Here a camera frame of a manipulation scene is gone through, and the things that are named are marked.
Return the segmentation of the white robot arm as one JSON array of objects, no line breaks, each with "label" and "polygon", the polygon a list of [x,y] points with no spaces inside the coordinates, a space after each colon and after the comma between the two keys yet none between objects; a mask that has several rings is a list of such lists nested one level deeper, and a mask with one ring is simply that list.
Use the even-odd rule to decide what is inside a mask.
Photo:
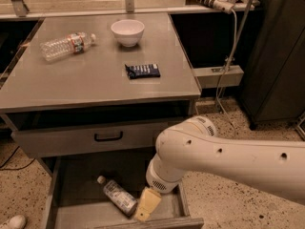
[{"label": "white robot arm", "polygon": [[147,220],[185,173],[224,177],[302,204],[305,201],[305,142],[228,139],[198,115],[162,131],[146,172],[149,184],[135,217]]}]

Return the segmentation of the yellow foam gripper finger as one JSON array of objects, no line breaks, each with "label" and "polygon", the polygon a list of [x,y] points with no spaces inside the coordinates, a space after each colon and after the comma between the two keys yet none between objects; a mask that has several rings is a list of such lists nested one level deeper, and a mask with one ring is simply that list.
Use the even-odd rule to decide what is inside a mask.
[{"label": "yellow foam gripper finger", "polygon": [[161,195],[153,188],[145,187],[134,214],[139,221],[146,221],[161,201]]}]

